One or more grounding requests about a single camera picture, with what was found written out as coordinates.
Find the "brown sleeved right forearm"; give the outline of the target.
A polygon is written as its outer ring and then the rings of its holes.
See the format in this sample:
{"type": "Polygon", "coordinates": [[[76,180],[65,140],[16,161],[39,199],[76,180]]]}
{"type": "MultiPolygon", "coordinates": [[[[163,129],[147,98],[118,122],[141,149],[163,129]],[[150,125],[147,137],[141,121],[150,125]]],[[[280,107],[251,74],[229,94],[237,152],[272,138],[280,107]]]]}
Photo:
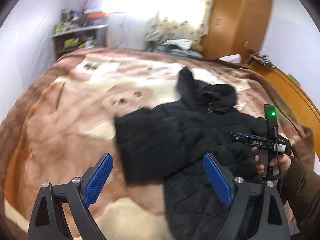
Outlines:
{"type": "Polygon", "coordinates": [[[301,239],[319,239],[319,175],[297,158],[290,159],[281,200],[289,203],[301,239]]]}

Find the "person's right hand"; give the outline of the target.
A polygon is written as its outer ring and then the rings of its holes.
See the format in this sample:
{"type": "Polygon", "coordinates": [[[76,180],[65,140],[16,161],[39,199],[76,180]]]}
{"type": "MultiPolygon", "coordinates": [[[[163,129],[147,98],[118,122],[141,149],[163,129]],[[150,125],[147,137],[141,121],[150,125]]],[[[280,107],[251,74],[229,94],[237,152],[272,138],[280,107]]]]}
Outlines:
{"type": "MultiPolygon", "coordinates": [[[[263,174],[265,166],[260,161],[260,156],[258,154],[255,156],[254,161],[256,162],[257,172],[259,174],[263,174]]],[[[273,158],[270,161],[269,165],[272,167],[279,166],[279,170],[281,171],[281,173],[286,174],[289,167],[291,166],[291,159],[288,155],[282,154],[273,158]]]]}

